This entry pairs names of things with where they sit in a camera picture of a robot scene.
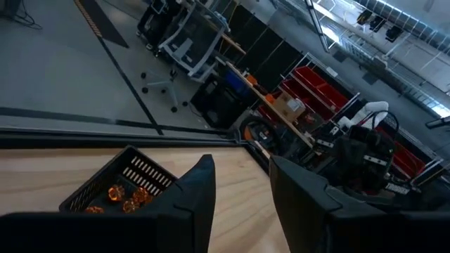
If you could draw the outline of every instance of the desk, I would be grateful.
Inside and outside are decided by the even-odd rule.
[[[235,74],[237,74],[247,85],[250,89],[252,89],[253,93],[255,93],[259,99],[261,99],[266,105],[267,107],[269,107],[269,109],[274,112],[283,122],[286,126],[288,126],[300,139],[302,139],[302,141],[304,141],[310,148],[313,147],[313,144],[311,143],[310,139],[305,135],[300,133],[300,131],[298,131],[298,129],[295,128],[295,126],[290,123],[281,113],[279,113],[275,107],[269,103],[267,101],[267,99],[260,93],[258,92],[253,85],[240,73],[240,71],[231,63],[227,62],[226,65],[233,70],[233,72]]]
[[[120,149],[0,150],[0,214],[57,211]],[[244,148],[143,148],[180,177],[204,154],[216,165],[209,252],[289,252],[269,178]]]

